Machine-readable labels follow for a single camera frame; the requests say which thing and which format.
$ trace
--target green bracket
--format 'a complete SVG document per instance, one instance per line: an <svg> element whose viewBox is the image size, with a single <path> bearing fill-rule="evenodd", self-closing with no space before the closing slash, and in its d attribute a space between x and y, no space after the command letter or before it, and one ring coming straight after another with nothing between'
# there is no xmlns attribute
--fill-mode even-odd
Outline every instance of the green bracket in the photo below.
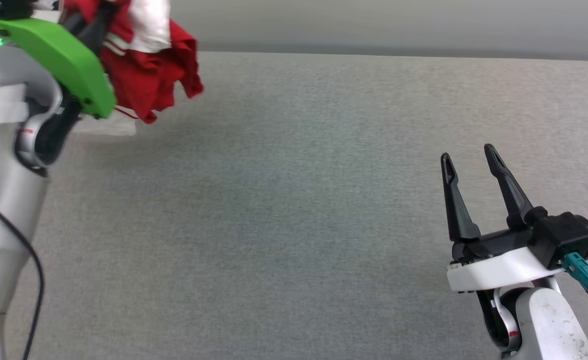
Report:
<svg viewBox="0 0 588 360"><path fill-rule="evenodd" d="M101 62L60 24L38 18L0 20L0 38L16 43L47 69L79 99L84 113L110 116L116 97Z"/></svg>

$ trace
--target red cloth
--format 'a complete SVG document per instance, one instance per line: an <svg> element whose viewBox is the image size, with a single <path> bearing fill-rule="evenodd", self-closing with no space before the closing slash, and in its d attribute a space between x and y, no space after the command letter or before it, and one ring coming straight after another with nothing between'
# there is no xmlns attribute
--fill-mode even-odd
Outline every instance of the red cloth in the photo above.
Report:
<svg viewBox="0 0 588 360"><path fill-rule="evenodd" d="M103 0L66 0L68 14L80 11L90 22ZM109 32L119 41L111 41L108 36L100 52L116 95L117 104L134 110L146 124L157 120L152 110L162 111L175 104L175 83L180 82L188 98L203 92L203 84L198 75L199 64L196 58L196 39L170 20L171 48L150 54L127 49L124 43L134 38L132 23L128 16L131 0L114 0L118 11L114 16Z"/></svg>

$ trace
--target gray tabletop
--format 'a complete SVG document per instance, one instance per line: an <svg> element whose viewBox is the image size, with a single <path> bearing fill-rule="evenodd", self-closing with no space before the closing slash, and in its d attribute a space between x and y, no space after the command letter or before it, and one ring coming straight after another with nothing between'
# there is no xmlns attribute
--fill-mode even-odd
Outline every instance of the gray tabletop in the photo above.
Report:
<svg viewBox="0 0 588 360"><path fill-rule="evenodd" d="M40 360L498 357L449 290L439 157L483 232L492 143L534 205L588 218L588 62L200 55L205 93L133 137L73 136L35 247ZM588 335L588 298L561 288ZM18 358L31 265L8 316Z"/></svg>

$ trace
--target teal cable connector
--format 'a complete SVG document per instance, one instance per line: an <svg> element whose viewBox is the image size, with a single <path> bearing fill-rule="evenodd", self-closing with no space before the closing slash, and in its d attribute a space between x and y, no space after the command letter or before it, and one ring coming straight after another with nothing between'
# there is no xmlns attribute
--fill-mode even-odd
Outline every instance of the teal cable connector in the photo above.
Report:
<svg viewBox="0 0 588 360"><path fill-rule="evenodd" d="M565 271L584 287L588 294L588 263L577 252L569 253L563 260Z"/></svg>

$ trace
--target cable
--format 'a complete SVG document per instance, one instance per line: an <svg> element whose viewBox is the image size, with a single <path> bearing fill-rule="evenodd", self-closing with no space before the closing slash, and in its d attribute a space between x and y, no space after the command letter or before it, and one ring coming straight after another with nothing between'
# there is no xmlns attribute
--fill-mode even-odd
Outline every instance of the cable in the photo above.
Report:
<svg viewBox="0 0 588 360"><path fill-rule="evenodd" d="M22 360L28 360L30 357L30 351L32 350L32 343L34 342L34 335L36 334L36 326L39 323L39 316L41 315L41 307L43 305L43 295L45 294L45 275L43 273L43 267L41 266L41 260L39 256L34 251L34 248L28 241L27 237L25 237L21 231L16 228L16 226L6 218L0 212L0 221L15 235L16 238L20 241L20 243L25 246L29 255L34 260L34 265L36 266L36 272L38 273L38 296L36 297L36 306L34 309L34 316L31 319L31 327L29 328L29 335L27 337L27 344L25 344L25 351L22 354Z"/></svg>

